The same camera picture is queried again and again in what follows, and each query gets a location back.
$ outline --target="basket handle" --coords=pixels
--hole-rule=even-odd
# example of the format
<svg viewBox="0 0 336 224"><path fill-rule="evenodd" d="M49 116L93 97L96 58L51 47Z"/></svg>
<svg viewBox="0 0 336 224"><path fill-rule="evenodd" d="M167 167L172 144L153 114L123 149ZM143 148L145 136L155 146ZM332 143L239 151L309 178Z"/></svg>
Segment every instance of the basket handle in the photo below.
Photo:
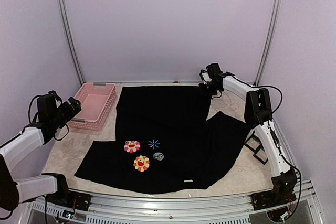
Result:
<svg viewBox="0 0 336 224"><path fill-rule="evenodd" d="M93 83L93 86L96 88L96 89L104 89L106 88L106 83L101 83L101 82L94 82Z"/></svg>
<svg viewBox="0 0 336 224"><path fill-rule="evenodd" d="M71 121L76 122L76 123L85 123L85 119L80 119L80 118L73 118Z"/></svg>

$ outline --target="pink flower badge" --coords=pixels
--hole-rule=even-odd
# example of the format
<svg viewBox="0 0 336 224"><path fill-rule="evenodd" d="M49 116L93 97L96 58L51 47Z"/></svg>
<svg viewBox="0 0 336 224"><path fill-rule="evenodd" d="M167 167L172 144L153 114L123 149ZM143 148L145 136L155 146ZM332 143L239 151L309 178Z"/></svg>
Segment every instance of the pink flower badge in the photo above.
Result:
<svg viewBox="0 0 336 224"><path fill-rule="evenodd" d="M124 150L133 153L140 149L140 143L138 141L126 141Z"/></svg>

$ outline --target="metal frame pole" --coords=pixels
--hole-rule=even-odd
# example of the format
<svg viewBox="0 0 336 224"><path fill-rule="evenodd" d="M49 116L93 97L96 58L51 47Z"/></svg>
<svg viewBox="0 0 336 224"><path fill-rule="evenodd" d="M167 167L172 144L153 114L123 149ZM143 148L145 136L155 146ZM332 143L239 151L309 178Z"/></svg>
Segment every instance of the metal frame pole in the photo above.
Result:
<svg viewBox="0 0 336 224"><path fill-rule="evenodd" d="M85 79L84 79L84 75L83 75L83 72L81 70L80 63L79 63L79 60L78 60L78 57L77 57L77 54L76 54L75 46L73 44L74 41L72 39L71 30L70 30L70 26L69 26L67 10L66 10L66 6L65 6L65 0L57 0L57 2L58 2L60 15L61 15L61 21L62 21L62 24L63 24L64 33L65 33L67 43L68 43L68 46L69 46L69 50L70 50L72 63L73 63L73 66L75 67L76 76L78 78L79 83L81 85L83 85L85 83Z"/></svg>
<svg viewBox="0 0 336 224"><path fill-rule="evenodd" d="M266 42L264 45L261 61L259 64L259 69L258 69L257 76L254 82L255 85L260 84L262 75L265 70L266 62L269 56L269 50L272 44L273 35L274 35L276 24L277 24L277 19L278 19L279 10L280 10L280 3L281 3L281 0L274 0L273 2L271 20L270 20L268 31L267 31Z"/></svg>

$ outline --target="yellow flower badge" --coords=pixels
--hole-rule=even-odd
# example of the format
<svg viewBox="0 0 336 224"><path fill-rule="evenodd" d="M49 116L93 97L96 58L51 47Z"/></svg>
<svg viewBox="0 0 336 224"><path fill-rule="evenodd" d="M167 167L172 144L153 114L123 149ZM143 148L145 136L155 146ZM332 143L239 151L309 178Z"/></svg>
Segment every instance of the yellow flower badge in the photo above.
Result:
<svg viewBox="0 0 336 224"><path fill-rule="evenodd" d="M139 172L144 172L149 167L149 158L145 156L136 157L133 164L134 168Z"/></svg>

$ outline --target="pink plastic basket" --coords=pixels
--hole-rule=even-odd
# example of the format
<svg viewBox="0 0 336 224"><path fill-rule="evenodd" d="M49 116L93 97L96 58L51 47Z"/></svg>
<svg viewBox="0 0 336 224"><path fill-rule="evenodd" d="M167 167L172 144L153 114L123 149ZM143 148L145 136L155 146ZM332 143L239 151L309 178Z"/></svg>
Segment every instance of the pink plastic basket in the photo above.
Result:
<svg viewBox="0 0 336 224"><path fill-rule="evenodd" d="M101 131L116 101L116 85L110 83L84 83L75 95L82 110L68 124L71 127Z"/></svg>

